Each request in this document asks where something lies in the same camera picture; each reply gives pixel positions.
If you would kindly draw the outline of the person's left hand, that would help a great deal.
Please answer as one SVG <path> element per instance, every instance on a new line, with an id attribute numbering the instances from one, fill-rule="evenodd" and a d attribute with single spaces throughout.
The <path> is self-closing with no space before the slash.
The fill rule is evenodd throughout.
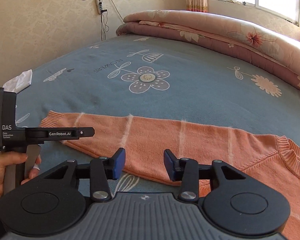
<path id="1" fill-rule="evenodd" d="M 22 164 L 27 161 L 28 156 L 25 153 L 18 152 L 0 152 L 0 198 L 4 194 L 4 178 L 6 167 Z"/>

